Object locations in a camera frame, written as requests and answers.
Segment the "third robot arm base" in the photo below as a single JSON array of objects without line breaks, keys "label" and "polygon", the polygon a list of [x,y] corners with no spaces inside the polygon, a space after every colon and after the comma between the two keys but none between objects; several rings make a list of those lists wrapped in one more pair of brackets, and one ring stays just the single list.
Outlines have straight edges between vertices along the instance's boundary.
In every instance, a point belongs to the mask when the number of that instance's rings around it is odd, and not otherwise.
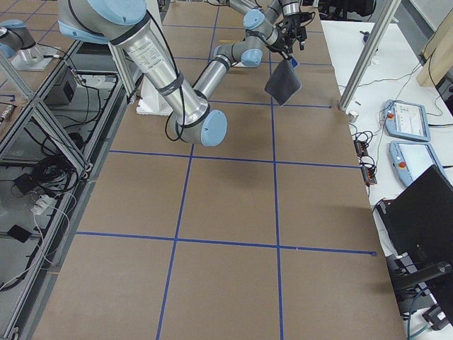
[{"label": "third robot arm base", "polygon": [[18,19],[1,22],[1,53],[19,71],[42,72],[52,57],[45,57],[42,48]]}]

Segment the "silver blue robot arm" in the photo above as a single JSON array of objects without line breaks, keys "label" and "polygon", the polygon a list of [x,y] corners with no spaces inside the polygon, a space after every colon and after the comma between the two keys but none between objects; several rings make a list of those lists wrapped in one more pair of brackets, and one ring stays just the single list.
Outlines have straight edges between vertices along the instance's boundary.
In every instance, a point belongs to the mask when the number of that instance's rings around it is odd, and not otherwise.
[{"label": "silver blue robot arm", "polygon": [[300,1],[271,1],[265,9],[257,1],[249,0],[226,0],[220,1],[220,4],[226,5],[243,15],[253,9],[261,10],[271,23],[275,23],[280,16],[291,16],[300,11]]},{"label": "silver blue robot arm", "polygon": [[300,1],[272,1],[266,9],[252,1],[216,1],[243,14],[245,37],[220,45],[194,84],[179,70],[167,39],[145,1],[59,1],[62,35],[88,43],[109,44],[125,52],[173,112],[168,139],[205,147],[217,146],[227,133],[227,118],[213,110],[210,96],[237,63],[256,68],[269,49],[282,57],[265,92],[284,105],[302,83],[294,68],[293,46],[304,49],[306,26],[316,17]]}]

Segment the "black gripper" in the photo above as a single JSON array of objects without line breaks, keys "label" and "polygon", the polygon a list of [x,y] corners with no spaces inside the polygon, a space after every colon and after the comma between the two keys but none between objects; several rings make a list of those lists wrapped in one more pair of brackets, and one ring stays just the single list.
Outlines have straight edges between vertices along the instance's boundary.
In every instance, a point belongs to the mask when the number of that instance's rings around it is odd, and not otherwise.
[{"label": "black gripper", "polygon": [[293,53],[293,45],[297,43],[301,51],[304,50],[307,39],[306,26],[315,18],[315,12],[302,12],[285,16],[276,24],[280,33],[279,53]]}]

